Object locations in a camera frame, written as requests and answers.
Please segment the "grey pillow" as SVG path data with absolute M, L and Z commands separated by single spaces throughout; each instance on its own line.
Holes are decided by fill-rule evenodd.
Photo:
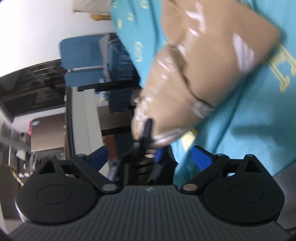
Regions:
M 108 15 L 110 13 L 111 3 L 111 0 L 73 0 L 72 11 Z

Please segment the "cardboard box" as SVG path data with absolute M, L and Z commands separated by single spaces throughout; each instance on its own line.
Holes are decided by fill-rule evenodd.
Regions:
M 65 114 L 32 120 L 31 151 L 63 149 L 65 144 Z

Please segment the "teal patterned bed sheet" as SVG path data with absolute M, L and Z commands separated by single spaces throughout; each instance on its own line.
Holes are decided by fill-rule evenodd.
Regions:
M 111 18 L 144 87 L 158 51 L 168 42 L 161 1 L 113 1 Z M 254 154 L 271 175 L 295 162 L 295 1 L 247 1 L 281 31 L 280 42 L 259 68 L 203 123 L 171 145 L 178 165 L 174 183 L 188 182 L 199 168 L 191 149 L 239 159 Z

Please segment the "blue fabric chair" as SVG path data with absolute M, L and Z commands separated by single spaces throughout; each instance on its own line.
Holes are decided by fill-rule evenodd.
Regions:
M 128 52 L 115 33 L 64 39 L 60 42 L 62 67 L 67 71 L 67 87 L 91 86 L 103 83 L 121 84 L 122 88 L 108 91 L 111 113 L 132 108 L 132 92 L 139 83 L 138 73 Z

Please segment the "white desk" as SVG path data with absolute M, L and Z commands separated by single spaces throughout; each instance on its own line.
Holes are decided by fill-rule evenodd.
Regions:
M 89 155 L 103 146 L 94 89 L 66 88 L 66 143 L 69 157 Z

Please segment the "small white plush doll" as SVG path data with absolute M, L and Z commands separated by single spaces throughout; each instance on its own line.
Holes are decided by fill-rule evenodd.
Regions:
M 108 91 L 102 91 L 98 93 L 99 95 L 99 102 L 107 102 L 108 101 Z

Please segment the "dark window with grille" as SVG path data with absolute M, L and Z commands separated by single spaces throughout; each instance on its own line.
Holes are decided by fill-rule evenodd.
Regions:
M 66 70 L 61 60 L 36 64 L 1 77 L 1 102 L 13 117 L 64 106 Z

